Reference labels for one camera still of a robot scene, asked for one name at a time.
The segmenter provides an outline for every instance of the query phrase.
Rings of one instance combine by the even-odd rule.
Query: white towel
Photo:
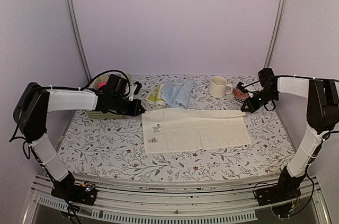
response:
[[[147,111],[142,114],[147,154],[248,145],[244,112],[238,110]]]

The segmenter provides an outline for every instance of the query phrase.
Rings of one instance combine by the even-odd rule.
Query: floral pattern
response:
[[[156,109],[144,101],[155,85],[168,80],[192,81],[190,109],[239,110],[233,95],[211,97],[207,90],[211,76],[134,76],[142,84],[137,98],[147,110]],[[253,82],[253,77],[228,76],[236,85]],[[88,119],[77,111],[61,143],[58,155],[74,173],[139,181],[210,181],[238,179],[282,170],[294,150],[275,111],[264,108],[247,113],[245,124],[252,144],[214,150],[146,155],[141,116],[123,119]]]

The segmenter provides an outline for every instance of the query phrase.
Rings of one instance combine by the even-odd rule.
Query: cup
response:
[[[227,84],[227,80],[224,77],[215,76],[211,79],[208,93],[215,98],[222,98],[226,94],[233,92],[233,85]]]

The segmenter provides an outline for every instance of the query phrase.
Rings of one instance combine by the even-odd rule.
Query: basket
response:
[[[109,78],[110,74],[105,74],[102,75],[100,77],[98,77],[90,86],[89,88],[93,88],[93,89],[98,89],[98,85],[99,83],[102,82],[107,82],[108,78]],[[129,81],[131,82],[131,75],[127,74],[127,77],[129,79]],[[103,118],[107,118],[107,119],[122,119],[124,118],[124,115],[120,115],[120,114],[112,114],[112,113],[106,113],[104,114],[101,111],[90,111],[90,110],[85,110],[88,118],[94,118],[94,119],[103,119]]]

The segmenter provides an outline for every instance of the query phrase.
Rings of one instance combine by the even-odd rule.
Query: blue towel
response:
[[[183,85],[175,85],[171,81],[163,88],[162,99],[167,102],[170,107],[180,107],[187,109],[190,104],[191,91],[193,84],[187,80]]]

